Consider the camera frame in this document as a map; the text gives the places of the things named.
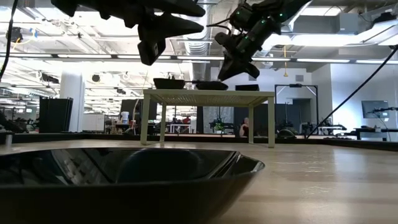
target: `ceiling light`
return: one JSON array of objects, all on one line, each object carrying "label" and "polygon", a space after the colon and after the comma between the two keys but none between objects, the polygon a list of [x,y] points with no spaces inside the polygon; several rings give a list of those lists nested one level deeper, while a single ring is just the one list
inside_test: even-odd
[{"label": "ceiling light", "polygon": [[289,62],[290,58],[255,57],[254,62]]},{"label": "ceiling light", "polygon": [[180,60],[224,60],[224,57],[216,56],[177,56]]},{"label": "ceiling light", "polygon": [[110,55],[100,55],[100,54],[81,54],[81,55],[64,55],[60,54],[58,55],[60,58],[112,58]]},{"label": "ceiling light", "polygon": [[275,45],[291,45],[292,39],[288,35],[271,34],[262,44],[263,49],[272,48]]},{"label": "ceiling light", "polygon": [[[0,53],[0,57],[5,57],[6,53]],[[32,57],[32,58],[45,58],[52,57],[50,54],[10,54],[10,57]]]},{"label": "ceiling light", "polygon": [[341,47],[355,42],[354,38],[354,35],[304,34],[293,37],[292,45],[312,47]]},{"label": "ceiling light", "polygon": [[140,59],[139,55],[118,55],[120,59]]},{"label": "ceiling light", "polygon": [[4,106],[4,108],[7,108],[7,109],[13,109],[13,108],[15,108],[15,109],[25,109],[25,106]]},{"label": "ceiling light", "polygon": [[343,59],[312,59],[312,58],[298,58],[298,62],[321,62],[321,63],[348,63],[349,60]]},{"label": "ceiling light", "polygon": [[93,76],[91,77],[91,80],[92,80],[93,82],[99,82],[99,81],[101,80],[101,77],[100,77],[99,75],[93,75]]},{"label": "ceiling light", "polygon": [[[356,63],[382,64],[383,60],[357,60]],[[389,65],[398,65],[398,61],[388,61]]]},{"label": "ceiling light", "polygon": [[[118,55],[120,59],[141,59],[139,55]],[[171,59],[171,56],[159,56],[157,59],[159,60],[168,60]]]}]

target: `person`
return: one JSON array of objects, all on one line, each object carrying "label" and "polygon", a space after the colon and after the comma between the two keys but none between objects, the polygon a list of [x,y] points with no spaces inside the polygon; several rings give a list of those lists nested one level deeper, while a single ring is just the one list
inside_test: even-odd
[{"label": "person", "polygon": [[182,120],[182,123],[190,124],[191,123],[191,118],[189,116],[187,116],[185,119]]},{"label": "person", "polygon": [[249,137],[249,118],[245,118],[239,130],[239,135],[241,137]]}]

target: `computer screen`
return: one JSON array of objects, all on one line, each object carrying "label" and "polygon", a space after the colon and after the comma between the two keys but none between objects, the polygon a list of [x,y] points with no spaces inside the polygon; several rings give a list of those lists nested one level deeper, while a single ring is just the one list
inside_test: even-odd
[{"label": "computer screen", "polygon": [[362,101],[363,118],[389,118],[388,111],[374,112],[375,109],[388,108],[386,100],[367,100]]}]

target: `black cable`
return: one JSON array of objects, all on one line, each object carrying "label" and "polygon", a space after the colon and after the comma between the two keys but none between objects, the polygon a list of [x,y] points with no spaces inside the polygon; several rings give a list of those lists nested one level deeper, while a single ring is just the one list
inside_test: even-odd
[{"label": "black cable", "polygon": [[228,18],[226,18],[226,19],[223,19],[222,21],[219,21],[219,22],[216,22],[216,23],[213,23],[213,24],[209,24],[208,26],[219,25],[219,24],[222,24],[223,22],[228,21],[229,19],[230,19],[230,17],[228,17]]},{"label": "black cable", "polygon": [[14,0],[14,3],[12,4],[12,9],[11,9],[10,23],[8,24],[6,57],[4,58],[4,63],[2,65],[2,68],[0,71],[0,83],[1,83],[2,76],[4,75],[4,72],[6,71],[8,59],[10,57],[12,25],[14,23],[13,18],[14,18],[15,11],[17,10],[17,5],[18,5],[18,0]]},{"label": "black cable", "polygon": [[229,27],[227,26],[222,26],[222,25],[207,25],[207,27],[220,27],[220,28],[224,28],[224,29],[228,29],[228,35],[231,35],[232,31]]},{"label": "black cable", "polygon": [[363,82],[352,94],[350,94],[350,96],[347,97],[347,99],[345,99],[343,102],[340,103],[340,105],[338,105],[338,107],[336,107],[336,109],[334,109],[328,116],[326,116],[326,118],[319,123],[316,128],[314,128],[311,133],[307,136],[307,139],[315,132],[315,130],[317,130],[319,128],[319,126],[321,126],[321,124],[323,124],[328,118],[330,118],[331,115],[333,115],[338,109],[341,108],[341,106],[343,106],[349,99],[351,99],[351,97],[353,97],[360,89],[362,89],[363,86],[365,86],[372,78],[373,76],[375,76],[385,65],[386,63],[391,59],[392,56],[394,56],[394,54],[397,52],[398,50],[398,45],[395,46],[394,50],[391,52],[390,55],[388,55],[388,57],[385,59],[385,61],[379,66],[379,68],[376,69],[376,71],[374,71],[374,73],[365,80],[365,82]]},{"label": "black cable", "polygon": [[388,133],[388,138],[389,138],[390,141],[391,141],[391,135],[390,135],[390,132],[388,131],[387,125],[385,124],[385,122],[383,121],[383,119],[381,119],[380,117],[377,117],[377,118],[379,118],[380,121],[381,121],[381,123],[383,123],[384,127],[386,127],[386,130],[387,130],[387,133]]},{"label": "black cable", "polygon": [[341,10],[341,12],[344,12],[344,10],[340,6],[332,6],[323,14],[323,16],[325,16],[326,13],[328,13],[330,11],[330,9],[333,9],[334,7],[337,7],[337,8],[339,8]]},{"label": "black cable", "polygon": [[362,14],[358,14],[359,16],[361,16],[361,18],[364,20],[364,21],[366,21],[366,22],[370,22],[370,23],[373,23],[372,21],[369,21],[369,20],[367,20],[367,19],[365,19],[365,17],[364,16],[362,16]]}]

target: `exposed ductwork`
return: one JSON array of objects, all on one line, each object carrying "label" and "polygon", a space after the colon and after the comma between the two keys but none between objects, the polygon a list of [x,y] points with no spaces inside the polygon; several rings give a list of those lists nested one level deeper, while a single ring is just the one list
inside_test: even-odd
[{"label": "exposed ductwork", "polygon": [[[206,11],[205,16],[203,17],[190,17],[184,16],[184,19],[191,20],[196,22],[204,27],[203,31],[196,34],[188,34],[184,35],[184,38],[187,40],[185,42],[185,50],[188,55],[208,55],[210,44],[208,42],[200,42],[201,40],[206,40],[210,38],[210,29],[206,27],[210,20],[210,5],[201,5],[202,8]],[[192,63],[193,67],[193,79],[194,80],[206,80],[210,81],[210,76],[206,74],[206,63]]]}]

